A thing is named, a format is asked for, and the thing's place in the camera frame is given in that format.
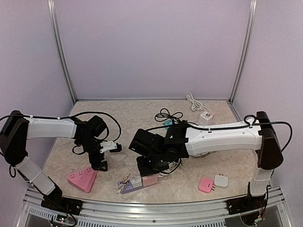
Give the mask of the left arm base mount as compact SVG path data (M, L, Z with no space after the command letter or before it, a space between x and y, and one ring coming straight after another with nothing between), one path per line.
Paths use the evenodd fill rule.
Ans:
M83 201L66 197L51 198L44 196L41 202L41 206L44 208L72 215L79 215L82 205Z

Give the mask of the pink square plug adapter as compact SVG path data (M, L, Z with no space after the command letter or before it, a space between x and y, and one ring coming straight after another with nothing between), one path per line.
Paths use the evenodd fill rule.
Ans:
M203 177L199 182L198 190L204 193L210 193L211 191L214 191L214 180Z

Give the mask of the pink triangular power strip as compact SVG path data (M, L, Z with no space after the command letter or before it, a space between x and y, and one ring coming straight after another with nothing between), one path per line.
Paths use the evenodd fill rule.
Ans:
M97 176L97 170L86 167L66 175L66 180L85 193L89 193Z

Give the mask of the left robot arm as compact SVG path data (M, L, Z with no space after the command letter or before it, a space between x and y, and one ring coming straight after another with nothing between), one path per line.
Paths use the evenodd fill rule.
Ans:
M76 146L82 147L89 156L93 170L107 171L107 162L102 153L98 136L106 130L105 122L94 115L88 121L75 116L65 118L36 117L13 111L5 116L6 122L0 131L0 149L5 161L25 177L40 193L47 197L48 203L56 210L66 206L61 189L43 173L26 151L27 141L37 138L74 139Z

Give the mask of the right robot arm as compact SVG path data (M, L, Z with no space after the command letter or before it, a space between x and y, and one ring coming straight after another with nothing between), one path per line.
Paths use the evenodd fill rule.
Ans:
M252 210L265 197L273 171L284 160L273 125L264 111L247 115L242 122L221 125L196 126L175 119L165 136L138 129L129 149L139 154L136 161L141 176L158 174L174 161L206 152L254 150L257 161L248 195L242 199L242 206Z

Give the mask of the pink cube socket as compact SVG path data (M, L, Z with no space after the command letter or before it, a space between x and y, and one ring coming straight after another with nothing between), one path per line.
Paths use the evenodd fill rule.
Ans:
M148 186L154 185L157 182L158 182L158 176L157 175L150 175L150 176L142 177L143 187L148 187Z

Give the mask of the white square charger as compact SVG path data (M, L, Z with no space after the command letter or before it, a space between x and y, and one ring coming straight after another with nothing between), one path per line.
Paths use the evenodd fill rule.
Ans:
M226 188L229 184L229 178L223 174L214 176L214 186L219 188Z

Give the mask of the teal power strip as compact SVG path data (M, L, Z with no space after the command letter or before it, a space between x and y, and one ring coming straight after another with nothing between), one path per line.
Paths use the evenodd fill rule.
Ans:
M164 123L163 123L163 125L165 126L164 128L166 129L166 130L168 130L168 128L171 126L171 125L173 125L174 124L174 121L173 120L166 120Z

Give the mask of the small white charger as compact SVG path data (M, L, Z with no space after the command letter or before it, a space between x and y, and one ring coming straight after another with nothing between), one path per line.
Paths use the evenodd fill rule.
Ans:
M134 189L139 188L143 185L142 184L142 178L139 175L132 177L130 179L130 183L131 183L131 185Z

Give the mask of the white cube socket adapter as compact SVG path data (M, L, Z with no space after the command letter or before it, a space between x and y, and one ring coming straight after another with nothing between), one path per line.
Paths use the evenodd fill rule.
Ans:
M213 116L212 113L204 111L200 114L198 123L200 125L205 125L205 126L206 125L212 125L213 124L213 119L214 119L214 116Z

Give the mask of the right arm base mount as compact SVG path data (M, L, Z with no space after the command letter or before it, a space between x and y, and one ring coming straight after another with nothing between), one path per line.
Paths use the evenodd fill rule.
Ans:
M234 215L264 208L267 206L267 199L265 194L262 196L252 196L248 193L245 196L227 200L226 205L229 215Z

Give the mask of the purple power strip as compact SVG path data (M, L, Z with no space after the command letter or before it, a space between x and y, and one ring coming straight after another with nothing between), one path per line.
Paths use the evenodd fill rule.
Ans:
M120 193L121 194L128 194L128 193L135 192L135 191L138 191L138 190L143 189L143 188L144 188L143 185L141 185L139 187L133 187L133 185L130 183L130 181L128 181L125 184L124 188L121 190Z

